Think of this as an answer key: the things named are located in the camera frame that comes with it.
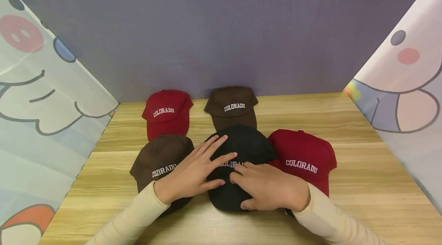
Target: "wooden table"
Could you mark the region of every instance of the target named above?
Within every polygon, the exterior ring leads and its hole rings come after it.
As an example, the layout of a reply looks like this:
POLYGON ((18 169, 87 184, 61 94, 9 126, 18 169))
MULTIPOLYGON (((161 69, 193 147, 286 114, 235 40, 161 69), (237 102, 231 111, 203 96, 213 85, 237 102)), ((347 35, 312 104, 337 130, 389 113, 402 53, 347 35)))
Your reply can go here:
MULTIPOLYGON (((441 244, 442 218, 343 93, 267 96, 255 106, 258 129, 302 129, 329 141, 338 168, 330 197, 387 244, 441 244)), ((215 132, 206 100, 195 100, 188 137, 194 144, 215 132)), ((78 175, 40 245, 84 244, 137 194, 129 170, 146 144, 144 103, 122 104, 78 175)), ((224 213, 207 194, 155 221, 137 244, 320 244, 282 211, 224 213)))

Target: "cream long sleeve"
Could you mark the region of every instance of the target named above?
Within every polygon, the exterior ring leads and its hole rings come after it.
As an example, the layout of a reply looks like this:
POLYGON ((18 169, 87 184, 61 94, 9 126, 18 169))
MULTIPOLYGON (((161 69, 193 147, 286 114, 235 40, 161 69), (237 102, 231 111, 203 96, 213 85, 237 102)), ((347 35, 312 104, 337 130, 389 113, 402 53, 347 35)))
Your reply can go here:
MULTIPOLYGON (((153 184, 151 182, 145 187, 129 207, 86 245, 133 245, 145 228, 169 207, 157 198, 153 184)), ((324 193, 311 184, 308 186, 309 205, 299 213, 294 212, 301 225, 332 245, 385 245, 372 231, 340 210, 324 193)))

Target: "gray-purple backdrop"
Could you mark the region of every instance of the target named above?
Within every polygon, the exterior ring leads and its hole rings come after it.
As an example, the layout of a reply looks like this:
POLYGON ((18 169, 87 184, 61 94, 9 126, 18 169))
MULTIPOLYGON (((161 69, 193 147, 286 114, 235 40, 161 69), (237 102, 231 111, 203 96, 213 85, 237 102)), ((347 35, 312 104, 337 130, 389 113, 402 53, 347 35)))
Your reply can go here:
POLYGON ((120 102, 341 91, 414 0, 23 0, 120 102))

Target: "cartoon curtain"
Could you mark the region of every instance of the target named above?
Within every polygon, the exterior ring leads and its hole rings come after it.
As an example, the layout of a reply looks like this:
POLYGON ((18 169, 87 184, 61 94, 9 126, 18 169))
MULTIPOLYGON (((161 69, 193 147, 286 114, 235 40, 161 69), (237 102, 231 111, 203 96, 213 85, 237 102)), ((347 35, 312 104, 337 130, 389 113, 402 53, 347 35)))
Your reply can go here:
POLYGON ((416 0, 345 91, 442 213, 442 0, 416 0))
POLYGON ((0 244, 37 244, 117 105, 21 0, 0 0, 0 244))

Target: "baseball cap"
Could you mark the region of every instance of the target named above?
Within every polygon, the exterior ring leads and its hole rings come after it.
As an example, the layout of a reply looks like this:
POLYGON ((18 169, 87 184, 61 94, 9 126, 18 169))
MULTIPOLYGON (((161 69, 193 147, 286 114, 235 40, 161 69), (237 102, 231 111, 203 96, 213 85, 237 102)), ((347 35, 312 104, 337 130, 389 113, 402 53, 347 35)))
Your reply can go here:
POLYGON ((274 160, 276 153, 265 136, 251 127, 243 125, 231 126, 216 132, 209 138, 216 134, 220 137, 227 135, 229 138, 215 151, 210 158, 211 160, 215 160, 230 152, 237 152, 238 155, 233 160, 217 167, 207 176, 207 181, 215 179, 226 181, 225 185, 209 190, 210 201, 220 210, 246 211, 241 209, 241 202, 252 197, 239 185, 230 182, 230 173, 234 171, 233 167, 236 164, 244 164, 246 161, 253 164, 265 164, 270 160, 274 160))
POLYGON ((189 109, 193 106, 189 94, 184 91, 162 90, 146 101, 142 117, 147 120, 147 138, 159 135, 186 135, 189 131, 189 109))
POLYGON ((210 94, 204 111, 212 116, 216 131, 233 125, 244 125, 256 129, 256 116, 253 106, 258 100, 251 88, 216 88, 210 94))
POLYGON ((277 159, 269 164, 298 176, 329 195, 328 174, 337 167, 335 152, 327 141, 303 131, 279 129, 269 137, 277 159))
MULTIPOLYGON (((192 140, 181 135, 160 135, 146 144, 130 170, 130 174, 137 181, 138 192, 140 193, 151 181, 168 175, 193 149, 192 140)), ((172 202, 160 217, 181 209, 191 199, 181 198, 172 202)))

